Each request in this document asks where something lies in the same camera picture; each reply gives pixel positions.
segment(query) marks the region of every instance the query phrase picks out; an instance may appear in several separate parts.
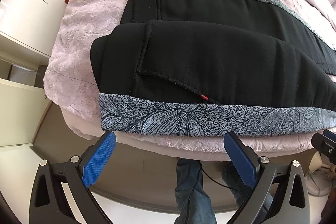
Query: black fabric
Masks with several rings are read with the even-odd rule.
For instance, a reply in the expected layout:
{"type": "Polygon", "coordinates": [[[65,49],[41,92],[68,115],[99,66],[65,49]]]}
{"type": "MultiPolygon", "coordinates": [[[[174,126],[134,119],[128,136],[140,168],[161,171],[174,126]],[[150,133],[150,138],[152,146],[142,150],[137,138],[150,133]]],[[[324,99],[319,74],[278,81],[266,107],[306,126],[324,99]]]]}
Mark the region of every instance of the black fabric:
{"type": "Polygon", "coordinates": [[[162,20],[120,24],[94,41],[91,63],[101,93],[179,103],[202,102],[205,95],[226,105],[336,111],[335,83],[305,53],[243,28],[162,20]]]}
{"type": "Polygon", "coordinates": [[[151,19],[218,23],[289,42],[325,73],[336,75],[336,53],[285,10],[257,0],[129,0],[121,23],[151,19]]]}

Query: person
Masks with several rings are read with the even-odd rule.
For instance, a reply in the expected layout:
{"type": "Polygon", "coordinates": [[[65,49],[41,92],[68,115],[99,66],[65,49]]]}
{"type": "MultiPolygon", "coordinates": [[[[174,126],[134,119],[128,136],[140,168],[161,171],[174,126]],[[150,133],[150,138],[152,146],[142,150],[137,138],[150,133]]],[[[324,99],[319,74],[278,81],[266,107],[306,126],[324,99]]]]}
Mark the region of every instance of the person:
{"type": "MultiPolygon", "coordinates": [[[[201,162],[179,159],[176,165],[176,179],[175,198],[180,215],[176,218],[175,224],[217,224],[210,197],[203,189],[201,162]]],[[[240,206],[251,188],[243,183],[231,161],[226,162],[222,170],[222,179],[232,188],[231,192],[237,205],[240,206]]],[[[272,196],[268,194],[254,224],[260,224],[265,219],[272,201],[272,196]]]]}

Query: silver pivot bolt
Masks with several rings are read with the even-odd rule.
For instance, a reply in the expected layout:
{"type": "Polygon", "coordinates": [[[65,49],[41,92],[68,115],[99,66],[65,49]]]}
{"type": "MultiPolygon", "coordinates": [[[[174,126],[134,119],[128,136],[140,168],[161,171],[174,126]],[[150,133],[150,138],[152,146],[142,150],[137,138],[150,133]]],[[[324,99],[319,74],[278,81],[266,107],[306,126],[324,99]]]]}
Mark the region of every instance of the silver pivot bolt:
{"type": "Polygon", "coordinates": [[[269,163],[269,158],[267,158],[267,157],[261,157],[261,158],[260,158],[260,161],[261,161],[262,163],[264,163],[264,164],[267,164],[267,163],[269,163]]]}
{"type": "Polygon", "coordinates": [[[41,160],[41,161],[40,161],[40,165],[41,165],[41,166],[45,166],[47,163],[48,163],[47,160],[41,160]]]}
{"type": "Polygon", "coordinates": [[[299,163],[297,160],[294,160],[294,161],[293,161],[293,165],[296,166],[296,167],[299,167],[299,166],[300,166],[300,163],[299,163]]]}
{"type": "Polygon", "coordinates": [[[78,162],[79,161],[79,157],[78,156],[73,156],[71,158],[71,162],[78,162]]]}

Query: blue denim pant leg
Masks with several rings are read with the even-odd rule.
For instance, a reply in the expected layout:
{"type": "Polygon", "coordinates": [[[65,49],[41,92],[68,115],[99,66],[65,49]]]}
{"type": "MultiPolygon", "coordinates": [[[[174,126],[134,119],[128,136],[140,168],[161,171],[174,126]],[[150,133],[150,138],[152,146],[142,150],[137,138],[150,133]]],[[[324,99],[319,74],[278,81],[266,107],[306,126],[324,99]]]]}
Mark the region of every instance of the blue denim pant leg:
{"type": "Polygon", "coordinates": [[[180,216],[175,224],[217,224],[209,196],[203,190],[202,165],[180,159],[176,167],[175,197],[180,216]]]}
{"type": "MultiPolygon", "coordinates": [[[[228,163],[222,171],[222,179],[225,181],[226,185],[231,188],[237,189],[238,191],[231,190],[236,203],[238,206],[242,205],[243,201],[247,197],[247,195],[251,191],[251,187],[246,186],[243,181],[241,180],[235,166],[232,162],[228,163]]],[[[259,211],[256,219],[254,220],[254,224],[260,224],[266,217],[266,214],[272,204],[273,198],[268,193],[263,204],[263,207],[259,211]]]]}

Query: textured blue pad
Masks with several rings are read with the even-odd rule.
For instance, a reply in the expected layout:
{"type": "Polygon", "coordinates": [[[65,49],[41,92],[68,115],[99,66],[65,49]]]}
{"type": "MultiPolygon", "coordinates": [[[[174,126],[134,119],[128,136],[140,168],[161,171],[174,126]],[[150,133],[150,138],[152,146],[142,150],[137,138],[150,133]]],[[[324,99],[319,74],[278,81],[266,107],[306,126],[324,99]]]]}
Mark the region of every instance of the textured blue pad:
{"type": "Polygon", "coordinates": [[[336,134],[330,132],[329,130],[323,131],[323,136],[326,136],[328,139],[331,139],[332,141],[336,142],[336,134]]]}
{"type": "Polygon", "coordinates": [[[116,135],[111,132],[98,147],[83,169],[82,181],[86,187],[95,184],[117,143],[116,135]]]}
{"type": "Polygon", "coordinates": [[[243,183],[253,189],[258,182],[257,171],[236,141],[229,134],[224,136],[224,148],[243,183]]]}

